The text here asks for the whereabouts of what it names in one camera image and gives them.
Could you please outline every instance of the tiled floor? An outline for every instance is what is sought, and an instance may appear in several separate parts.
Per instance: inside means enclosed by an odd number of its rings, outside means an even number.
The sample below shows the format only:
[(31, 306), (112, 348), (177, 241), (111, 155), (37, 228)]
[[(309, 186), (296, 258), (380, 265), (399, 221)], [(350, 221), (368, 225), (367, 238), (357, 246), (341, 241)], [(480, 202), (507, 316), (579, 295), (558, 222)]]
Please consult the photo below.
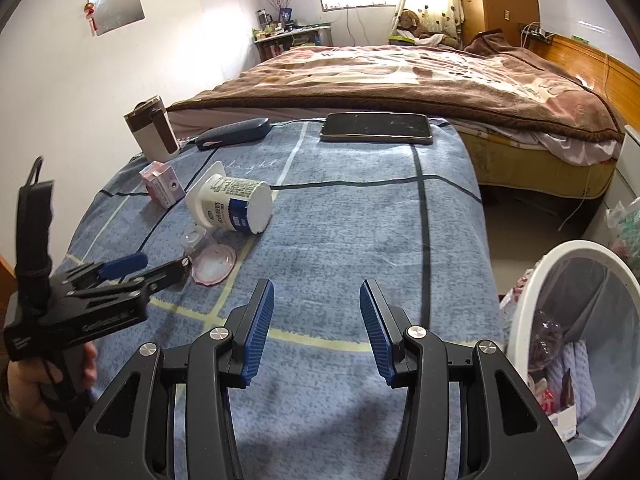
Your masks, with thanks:
[(584, 229), (579, 222), (569, 223), (558, 232), (566, 204), (559, 208), (562, 213), (555, 213), (558, 204), (553, 197), (493, 187), (491, 191), (495, 200), (484, 200), (489, 250), (498, 293), (506, 294), (549, 250), (580, 238)]

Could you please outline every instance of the smartphone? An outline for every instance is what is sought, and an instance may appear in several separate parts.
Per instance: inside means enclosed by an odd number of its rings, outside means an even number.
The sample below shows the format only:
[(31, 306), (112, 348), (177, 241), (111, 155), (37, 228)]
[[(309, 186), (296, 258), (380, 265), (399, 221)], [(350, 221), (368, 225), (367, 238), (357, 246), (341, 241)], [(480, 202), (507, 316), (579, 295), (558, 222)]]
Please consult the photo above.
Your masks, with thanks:
[(320, 131), (320, 140), (433, 144), (427, 116), (391, 112), (329, 114)]

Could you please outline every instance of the human hand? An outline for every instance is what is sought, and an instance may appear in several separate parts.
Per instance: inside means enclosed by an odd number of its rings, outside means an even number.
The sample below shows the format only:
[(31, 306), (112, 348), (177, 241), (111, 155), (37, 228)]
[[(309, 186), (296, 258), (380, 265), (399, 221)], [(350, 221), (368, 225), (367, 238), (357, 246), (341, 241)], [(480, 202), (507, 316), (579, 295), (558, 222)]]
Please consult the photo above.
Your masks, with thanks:
[[(95, 359), (97, 350), (93, 343), (84, 344), (82, 359), (82, 387), (91, 388), (97, 379)], [(62, 372), (49, 363), (49, 370), (54, 382), (62, 380)], [(49, 384), (49, 376), (40, 358), (11, 361), (7, 368), (9, 386), (8, 402), (11, 409), (21, 418), (46, 424), (53, 420), (53, 416), (40, 396), (38, 383)]]

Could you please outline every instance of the brown blanket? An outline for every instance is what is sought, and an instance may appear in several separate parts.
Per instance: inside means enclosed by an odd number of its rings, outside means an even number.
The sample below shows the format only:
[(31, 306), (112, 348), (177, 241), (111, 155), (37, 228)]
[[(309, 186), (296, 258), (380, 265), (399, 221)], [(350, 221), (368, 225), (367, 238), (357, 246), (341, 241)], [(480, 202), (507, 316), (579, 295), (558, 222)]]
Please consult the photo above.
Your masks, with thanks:
[(350, 108), (466, 119), (574, 139), (622, 141), (609, 104), (501, 31), (464, 52), (422, 46), (303, 47), (241, 73), (185, 108)]

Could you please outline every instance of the silver screw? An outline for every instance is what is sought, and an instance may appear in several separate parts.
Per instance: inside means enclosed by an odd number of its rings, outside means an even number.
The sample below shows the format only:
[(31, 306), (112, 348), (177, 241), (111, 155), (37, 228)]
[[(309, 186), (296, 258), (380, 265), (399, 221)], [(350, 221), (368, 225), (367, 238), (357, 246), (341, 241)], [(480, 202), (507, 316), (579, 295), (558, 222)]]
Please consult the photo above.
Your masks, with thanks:
[(148, 357), (149, 355), (153, 355), (158, 350), (158, 347), (154, 343), (144, 343), (140, 347), (140, 355), (144, 357)]
[(216, 341), (224, 339), (228, 335), (229, 335), (229, 330), (227, 330), (223, 326), (216, 327), (211, 332), (209, 332), (209, 337), (212, 339), (215, 339)]
[(408, 329), (406, 329), (406, 332), (414, 339), (422, 339), (424, 336), (427, 335), (427, 331), (423, 329), (421, 326), (417, 326), (417, 325), (410, 326)]
[(485, 354), (493, 354), (498, 349), (495, 343), (488, 339), (482, 340), (478, 346), (480, 347), (480, 351)]

